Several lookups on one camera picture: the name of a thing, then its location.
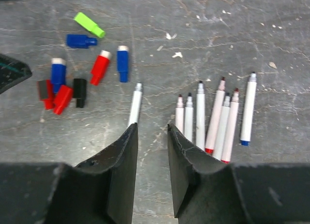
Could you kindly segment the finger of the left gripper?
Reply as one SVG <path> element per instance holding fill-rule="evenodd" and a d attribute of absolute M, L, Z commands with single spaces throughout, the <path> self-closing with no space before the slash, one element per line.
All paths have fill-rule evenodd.
<path fill-rule="evenodd" d="M 25 81 L 32 76 L 30 67 L 7 55 L 0 55 L 0 93 Z"/>

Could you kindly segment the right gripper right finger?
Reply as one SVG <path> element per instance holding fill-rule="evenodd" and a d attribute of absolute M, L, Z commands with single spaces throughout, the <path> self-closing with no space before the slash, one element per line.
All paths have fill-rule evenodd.
<path fill-rule="evenodd" d="M 308 163 L 225 164 L 167 129 L 174 217 L 181 224 L 307 224 Z"/>

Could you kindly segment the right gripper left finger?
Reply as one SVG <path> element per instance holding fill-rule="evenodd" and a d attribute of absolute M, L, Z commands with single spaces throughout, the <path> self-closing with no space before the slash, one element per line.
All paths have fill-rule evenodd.
<path fill-rule="evenodd" d="M 65 163 L 1 163 L 3 224 L 132 222 L 138 126 L 130 125 L 93 157 Z"/>

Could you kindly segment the plain blue marker cap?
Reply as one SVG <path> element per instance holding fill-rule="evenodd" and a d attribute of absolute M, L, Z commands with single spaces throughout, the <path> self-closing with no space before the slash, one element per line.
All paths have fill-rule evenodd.
<path fill-rule="evenodd" d="M 66 44 L 71 48 L 87 49 L 97 45 L 97 39 L 83 34 L 68 34 Z"/>

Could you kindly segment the red cap marker with eraser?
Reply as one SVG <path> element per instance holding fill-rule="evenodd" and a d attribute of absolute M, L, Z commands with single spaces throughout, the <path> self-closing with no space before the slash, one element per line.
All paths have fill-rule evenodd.
<path fill-rule="evenodd" d="M 239 109 L 239 89 L 236 88 L 231 98 L 231 106 L 225 133 L 223 152 L 221 156 L 221 161 L 226 164 L 228 164 L 231 161 L 238 109 Z"/>

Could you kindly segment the blue cap marker with eraser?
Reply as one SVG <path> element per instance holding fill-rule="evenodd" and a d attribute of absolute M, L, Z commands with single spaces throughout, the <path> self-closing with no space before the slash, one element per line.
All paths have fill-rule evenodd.
<path fill-rule="evenodd" d="M 200 80 L 196 96 L 196 146 L 205 151 L 205 90 Z"/>

